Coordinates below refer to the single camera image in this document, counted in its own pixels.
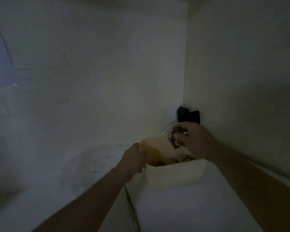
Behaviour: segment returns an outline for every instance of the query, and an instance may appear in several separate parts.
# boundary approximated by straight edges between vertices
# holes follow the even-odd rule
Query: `person's right arm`
[[[240,153],[220,144],[197,123],[177,124],[188,134],[174,134],[188,150],[213,162],[261,228],[290,231],[290,187],[251,164]]]

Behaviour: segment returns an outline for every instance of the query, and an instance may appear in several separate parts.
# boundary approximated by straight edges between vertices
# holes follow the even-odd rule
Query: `white container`
[[[205,159],[197,159],[166,166],[152,166],[161,157],[172,158],[181,154],[194,156],[184,147],[174,150],[166,136],[144,139],[140,144],[140,150],[147,151],[145,169],[147,184],[157,190],[180,187],[199,181],[208,163]]]

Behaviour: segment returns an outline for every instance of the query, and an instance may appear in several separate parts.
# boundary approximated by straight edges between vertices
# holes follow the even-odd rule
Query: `hand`
[[[139,143],[134,143],[124,152],[117,167],[127,177],[127,182],[131,181],[136,173],[142,172],[146,164],[146,151],[139,151]]]
[[[192,154],[209,161],[212,160],[219,142],[204,126],[197,123],[181,122],[175,127],[182,127],[188,131],[188,134],[175,133],[175,139],[182,141]]]

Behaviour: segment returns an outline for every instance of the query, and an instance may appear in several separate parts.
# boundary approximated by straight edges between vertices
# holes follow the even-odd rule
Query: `person's left arm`
[[[115,168],[33,231],[98,231],[124,184],[142,171],[146,156],[139,143],[133,144]]]

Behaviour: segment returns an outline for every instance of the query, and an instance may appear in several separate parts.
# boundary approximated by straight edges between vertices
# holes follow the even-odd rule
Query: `person's left hand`
[[[131,181],[136,173],[142,172],[146,164],[146,151],[139,151],[139,143],[134,143],[124,152],[117,167],[126,174],[127,182]]]

